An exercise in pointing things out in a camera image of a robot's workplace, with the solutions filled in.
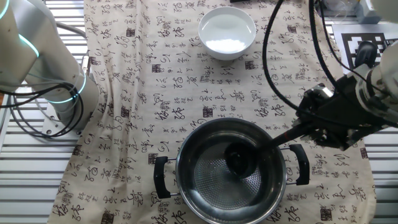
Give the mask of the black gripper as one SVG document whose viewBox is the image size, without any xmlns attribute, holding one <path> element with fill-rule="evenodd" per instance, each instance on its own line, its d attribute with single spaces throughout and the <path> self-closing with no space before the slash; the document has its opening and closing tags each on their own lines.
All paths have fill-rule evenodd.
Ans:
<svg viewBox="0 0 398 224">
<path fill-rule="evenodd" d="M 359 104 L 355 77 L 343 76 L 337 84 L 342 93 L 333 93 L 323 83 L 306 90 L 296 116 L 299 123 L 320 121 L 310 134 L 317 145 L 345 151 L 361 138 L 380 131 L 383 123 Z"/>
</svg>

